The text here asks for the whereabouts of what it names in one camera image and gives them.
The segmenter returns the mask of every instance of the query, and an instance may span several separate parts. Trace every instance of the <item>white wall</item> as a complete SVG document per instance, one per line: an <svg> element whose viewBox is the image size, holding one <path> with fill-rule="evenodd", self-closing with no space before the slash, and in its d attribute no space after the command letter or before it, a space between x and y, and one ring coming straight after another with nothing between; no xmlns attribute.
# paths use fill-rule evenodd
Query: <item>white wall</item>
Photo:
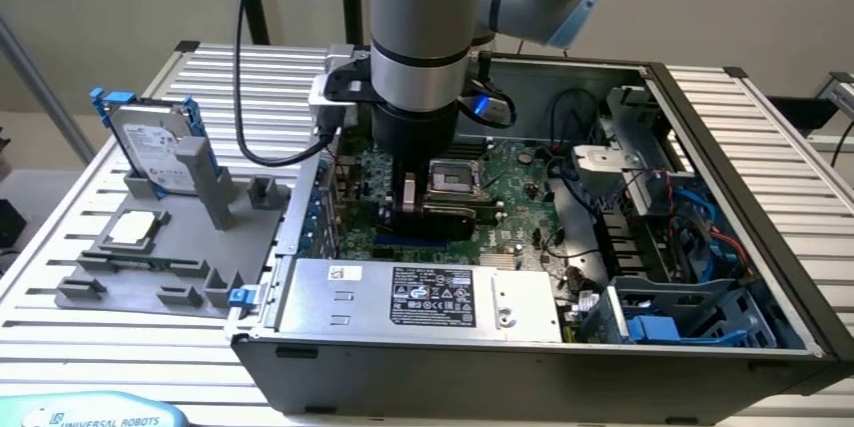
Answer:
<svg viewBox="0 0 854 427"><path fill-rule="evenodd" d="M735 65L766 93L810 95L827 72L854 70L851 1L599 0L569 53ZM503 39L499 47L515 51L516 44Z"/></svg>
<svg viewBox="0 0 854 427"><path fill-rule="evenodd" d="M340 0L264 2L273 42L343 40ZM96 85L141 91L177 41L230 43L233 8L234 0L0 0L21 44L76 113L90 112L86 94ZM0 110L41 109L1 55L0 92Z"/></svg>
<svg viewBox="0 0 854 427"><path fill-rule="evenodd" d="M89 88L141 90L178 40L230 42L233 3L0 0L0 11L60 100L86 113ZM340 0L264 5L273 43L343 40ZM571 54L738 65L766 92L808 95L827 71L854 69L851 32L851 0L600 0ZM501 50L515 47L500 39ZM0 110L40 109L2 59L0 92Z"/></svg>

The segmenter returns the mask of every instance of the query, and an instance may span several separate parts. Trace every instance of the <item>slotted aluminum surface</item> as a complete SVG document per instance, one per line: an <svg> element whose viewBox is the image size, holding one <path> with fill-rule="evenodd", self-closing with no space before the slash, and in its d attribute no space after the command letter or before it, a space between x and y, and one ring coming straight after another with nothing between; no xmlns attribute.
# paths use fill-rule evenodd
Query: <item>slotted aluminum surface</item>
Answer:
<svg viewBox="0 0 854 427"><path fill-rule="evenodd" d="M247 126L259 130L249 142L259 152L263 147L283 152L305 142L305 90L321 70L323 50L247 47L241 59L255 75L243 78ZM180 100L193 94L208 129L221 129L212 137L222 164L249 174L263 169L240 159L230 143L229 63L228 46L202 44L194 54L173 55L146 95ZM303 140L284 131L304 132ZM228 347L220 320L54 307L56 284L124 198L125 169L110 141L0 279L0 395L120 390L173 403L196 425L376 425L368 419L284 417L273 411ZM295 171L272 173L292 182ZM854 380L847 380L812 397L771 397L718 425L850 426L852 406ZM495 422L395 419L384 424Z"/></svg>
<svg viewBox="0 0 854 427"><path fill-rule="evenodd" d="M854 331L854 192L747 79L668 68L824 298Z"/></svg>

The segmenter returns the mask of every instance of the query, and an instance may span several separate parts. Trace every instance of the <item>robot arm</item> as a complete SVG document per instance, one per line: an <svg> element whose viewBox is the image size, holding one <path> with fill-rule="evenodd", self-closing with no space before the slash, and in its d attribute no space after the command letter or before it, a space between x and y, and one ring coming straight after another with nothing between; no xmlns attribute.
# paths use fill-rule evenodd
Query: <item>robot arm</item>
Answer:
<svg viewBox="0 0 854 427"><path fill-rule="evenodd" d="M595 1L371 0L369 61L360 68L369 65L373 141L393 157L392 231L411 234L407 226L436 220L423 205L429 159L452 142L460 109L469 117L481 113L475 104L513 112L511 99L469 78L472 43L497 32L567 48ZM476 120L499 125L487 117ZM465 223L440 215L437 224Z"/></svg>

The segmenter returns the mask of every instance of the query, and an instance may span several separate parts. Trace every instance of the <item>green circuit board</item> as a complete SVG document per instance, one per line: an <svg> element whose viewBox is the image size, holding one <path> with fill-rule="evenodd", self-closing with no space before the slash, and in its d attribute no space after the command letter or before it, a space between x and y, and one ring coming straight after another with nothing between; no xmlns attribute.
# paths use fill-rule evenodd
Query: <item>green circuit board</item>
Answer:
<svg viewBox="0 0 854 427"><path fill-rule="evenodd" d="M519 257L523 268L540 268L541 251L533 248L533 232L539 229L544 240L557 228L557 218L553 204L543 200L547 191L545 162L535 158L536 146L497 140L476 161L480 185L485 186L483 194L503 202L505 216L496 225L476 225L471 240L449 242L447 246L400 246L376 242L373 219L389 190L391 157L373 146L361 151L356 148L364 145L349 144L348 147L345 154L357 157L360 165L357 173L353 173L357 178L349 179L348 184L359 186L360 196L357 199L344 196L336 206L341 219L340 259L475 265L480 263L483 254L512 254L513 247L521 245ZM519 162L519 154L529 155L532 161L528 165Z"/></svg>

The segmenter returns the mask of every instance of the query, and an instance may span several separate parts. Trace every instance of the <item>open computer chassis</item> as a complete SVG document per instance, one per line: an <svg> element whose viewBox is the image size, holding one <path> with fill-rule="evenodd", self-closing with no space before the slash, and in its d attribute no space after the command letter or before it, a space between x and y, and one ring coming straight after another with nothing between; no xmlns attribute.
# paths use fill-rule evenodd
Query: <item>open computer chassis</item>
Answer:
<svg viewBox="0 0 854 427"><path fill-rule="evenodd" d="M364 115L303 163L276 269L229 322L273 408L707 425L851 375L851 336L698 113L732 109L715 89L740 69L679 71L700 109L657 63L487 61L517 122L460 116L428 194L472 212L469 242L381 230ZM431 302L444 285L461 302Z"/></svg>

